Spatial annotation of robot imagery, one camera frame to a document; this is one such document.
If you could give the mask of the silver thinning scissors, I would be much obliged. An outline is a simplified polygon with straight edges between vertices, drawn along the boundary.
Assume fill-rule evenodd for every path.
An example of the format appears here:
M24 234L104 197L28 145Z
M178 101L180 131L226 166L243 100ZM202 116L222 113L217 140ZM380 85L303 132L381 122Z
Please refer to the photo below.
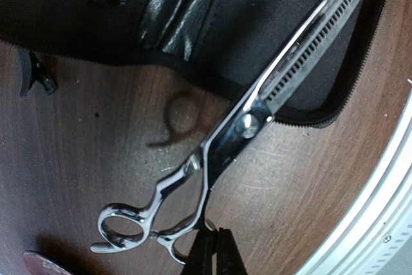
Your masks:
M103 242L92 244L91 251L100 254L123 252L154 239L175 261L185 263L187 258L175 249L177 239L193 231L213 229L205 217L205 210L216 182L275 119L329 49L359 2L322 0L187 160L156 183L153 197L145 207L112 203L101 210L98 231ZM164 200L197 173L202 175L202 187L195 212L169 229L154 230L153 224Z

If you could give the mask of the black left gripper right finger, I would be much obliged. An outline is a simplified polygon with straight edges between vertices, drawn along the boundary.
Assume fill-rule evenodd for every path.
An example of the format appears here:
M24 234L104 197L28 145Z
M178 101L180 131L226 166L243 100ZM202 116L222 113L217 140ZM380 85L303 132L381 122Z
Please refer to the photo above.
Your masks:
M219 229L218 275L248 275L230 229Z

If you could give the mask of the black zippered tool case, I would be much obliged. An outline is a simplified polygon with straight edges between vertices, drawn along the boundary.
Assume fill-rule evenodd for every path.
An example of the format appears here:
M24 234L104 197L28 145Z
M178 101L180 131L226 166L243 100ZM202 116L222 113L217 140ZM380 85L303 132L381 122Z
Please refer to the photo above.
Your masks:
M320 2L1 0L1 39L112 66L164 66L235 100Z

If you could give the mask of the black hair clip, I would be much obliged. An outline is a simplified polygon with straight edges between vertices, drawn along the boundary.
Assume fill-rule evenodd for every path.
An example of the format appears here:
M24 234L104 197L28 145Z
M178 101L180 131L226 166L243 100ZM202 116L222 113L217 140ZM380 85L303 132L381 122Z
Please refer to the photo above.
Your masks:
M23 48L17 51L22 69L20 96L25 97L36 82L43 86L47 95L55 93L57 85L36 54Z

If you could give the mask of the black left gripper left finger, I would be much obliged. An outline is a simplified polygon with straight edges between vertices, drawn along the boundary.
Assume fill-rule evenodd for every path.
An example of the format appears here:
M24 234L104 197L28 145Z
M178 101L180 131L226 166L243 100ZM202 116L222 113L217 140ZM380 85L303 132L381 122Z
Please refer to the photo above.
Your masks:
M191 247L183 273L188 275L211 275L212 257L216 251L217 230L199 230Z

